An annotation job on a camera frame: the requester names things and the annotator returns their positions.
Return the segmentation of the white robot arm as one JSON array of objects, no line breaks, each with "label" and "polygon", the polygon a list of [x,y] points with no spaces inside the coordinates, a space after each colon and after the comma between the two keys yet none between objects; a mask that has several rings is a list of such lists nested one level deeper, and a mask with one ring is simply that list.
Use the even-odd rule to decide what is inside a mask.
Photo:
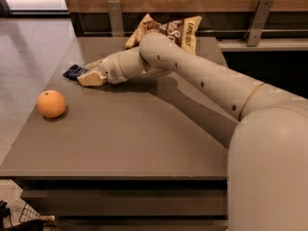
[{"label": "white robot arm", "polygon": [[88,64],[84,86],[174,71],[237,119],[227,163],[228,231],[308,230],[308,100],[191,54],[160,33]]}]

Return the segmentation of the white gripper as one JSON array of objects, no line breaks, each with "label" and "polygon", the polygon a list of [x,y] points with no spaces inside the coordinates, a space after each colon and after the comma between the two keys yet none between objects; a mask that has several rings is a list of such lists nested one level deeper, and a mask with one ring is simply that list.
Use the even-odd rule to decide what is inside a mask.
[{"label": "white gripper", "polygon": [[119,84],[124,81],[124,75],[119,67],[119,53],[109,55],[104,59],[88,63],[85,69],[91,70],[99,67],[101,71],[89,71],[80,75],[77,80],[83,87],[100,87],[106,82]]}]

